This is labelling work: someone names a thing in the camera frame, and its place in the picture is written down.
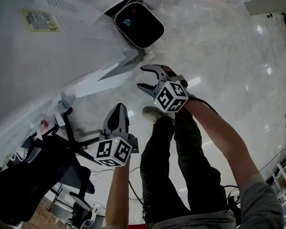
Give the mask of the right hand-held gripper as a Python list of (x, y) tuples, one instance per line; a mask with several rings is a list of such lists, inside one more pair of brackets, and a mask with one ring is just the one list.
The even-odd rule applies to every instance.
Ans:
[(175, 74), (169, 67), (158, 64), (144, 65), (140, 69), (156, 74), (158, 83), (154, 86), (138, 83), (138, 88), (150, 95), (153, 98), (154, 106), (162, 112), (178, 112), (188, 100), (188, 95), (185, 92), (188, 84), (185, 78)]

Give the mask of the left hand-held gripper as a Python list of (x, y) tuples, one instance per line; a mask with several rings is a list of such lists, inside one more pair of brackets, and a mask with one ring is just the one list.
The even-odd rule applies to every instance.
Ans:
[(138, 139), (129, 133), (126, 106), (118, 103), (103, 123), (103, 134), (99, 136), (95, 160), (108, 167), (125, 166), (131, 153), (139, 153)]

